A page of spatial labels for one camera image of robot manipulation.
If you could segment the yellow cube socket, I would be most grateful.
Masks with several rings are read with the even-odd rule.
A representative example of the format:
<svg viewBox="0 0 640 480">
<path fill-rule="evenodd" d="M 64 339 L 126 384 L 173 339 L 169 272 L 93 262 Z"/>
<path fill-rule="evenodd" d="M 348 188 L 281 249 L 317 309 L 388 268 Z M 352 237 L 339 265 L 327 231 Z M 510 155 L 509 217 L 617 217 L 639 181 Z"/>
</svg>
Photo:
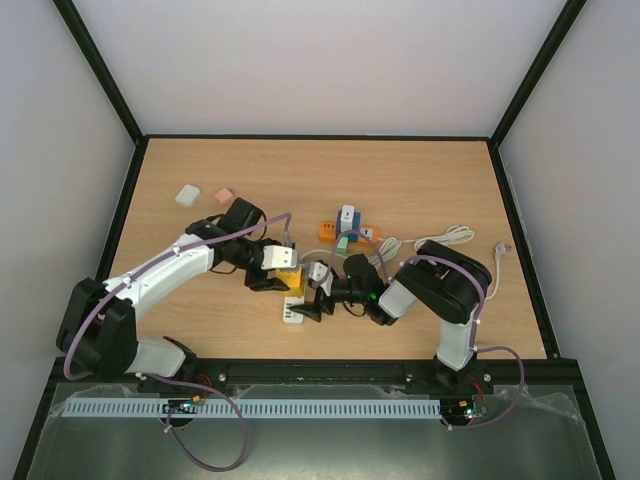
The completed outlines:
<svg viewBox="0 0 640 480">
<path fill-rule="evenodd" d="M 276 278 L 288 287 L 286 291 L 281 291 L 282 296 L 296 298 L 304 296 L 305 284 L 301 268 L 296 270 L 278 269 L 276 271 Z"/>
</svg>

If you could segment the pink plug charger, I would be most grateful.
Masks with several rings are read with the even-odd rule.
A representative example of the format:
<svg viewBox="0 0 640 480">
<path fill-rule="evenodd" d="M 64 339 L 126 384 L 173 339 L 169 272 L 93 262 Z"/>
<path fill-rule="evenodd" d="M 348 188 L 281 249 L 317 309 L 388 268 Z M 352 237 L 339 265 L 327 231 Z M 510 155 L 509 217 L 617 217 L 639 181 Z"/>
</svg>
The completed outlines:
<svg viewBox="0 0 640 480">
<path fill-rule="evenodd" d="M 228 204 L 234 199 L 234 192 L 227 188 L 222 188 L 214 194 L 214 198 L 220 204 Z"/>
</svg>

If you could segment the white square plug adapter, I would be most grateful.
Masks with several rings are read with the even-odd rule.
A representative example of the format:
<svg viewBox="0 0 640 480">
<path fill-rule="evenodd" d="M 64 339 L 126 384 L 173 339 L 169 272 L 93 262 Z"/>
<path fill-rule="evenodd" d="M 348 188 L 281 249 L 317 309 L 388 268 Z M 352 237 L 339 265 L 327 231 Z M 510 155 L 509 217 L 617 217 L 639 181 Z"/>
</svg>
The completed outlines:
<svg viewBox="0 0 640 480">
<path fill-rule="evenodd" d="M 200 196 L 200 193 L 201 190 L 199 187 L 185 184 L 176 195 L 175 201 L 181 206 L 191 207 Z"/>
</svg>

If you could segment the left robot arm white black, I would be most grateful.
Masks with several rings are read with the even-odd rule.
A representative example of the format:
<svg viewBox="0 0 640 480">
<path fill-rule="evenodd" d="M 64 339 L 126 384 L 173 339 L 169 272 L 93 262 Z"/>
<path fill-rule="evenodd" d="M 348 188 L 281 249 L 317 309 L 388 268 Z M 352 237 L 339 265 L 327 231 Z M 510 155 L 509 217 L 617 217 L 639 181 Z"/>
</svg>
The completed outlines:
<svg viewBox="0 0 640 480">
<path fill-rule="evenodd" d="M 267 218 L 238 198 L 225 213 L 191 223 L 168 248 L 143 264 L 107 280 L 80 281 L 56 337 L 65 355 L 65 377 L 77 381 L 90 375 L 102 380 L 125 374 L 179 375 L 193 352 L 169 337 L 140 337 L 141 319 L 174 290 L 221 263 L 244 271 L 244 284 L 254 292 L 287 290 L 275 272 L 298 264 L 290 232 L 285 230 L 282 240 L 251 235 L 291 219 L 289 213 Z"/>
</svg>

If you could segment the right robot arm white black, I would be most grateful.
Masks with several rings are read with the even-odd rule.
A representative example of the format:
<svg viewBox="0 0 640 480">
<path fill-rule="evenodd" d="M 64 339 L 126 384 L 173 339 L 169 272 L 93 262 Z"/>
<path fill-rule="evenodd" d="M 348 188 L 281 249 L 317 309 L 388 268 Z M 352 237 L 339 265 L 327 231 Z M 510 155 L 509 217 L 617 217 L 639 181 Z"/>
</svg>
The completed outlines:
<svg viewBox="0 0 640 480">
<path fill-rule="evenodd" d="M 292 304 L 294 314 L 320 322 L 338 304 L 363 307 L 363 314 L 380 326 L 391 326 L 416 303 L 441 321 L 435 366 L 427 381 L 446 391 L 466 387 L 477 358 L 476 331 L 487 290 L 492 282 L 480 262 L 432 240 L 405 260 L 392 279 L 384 281 L 363 254 L 343 262 L 339 276 L 323 262 L 309 268 L 314 300 Z"/>
</svg>

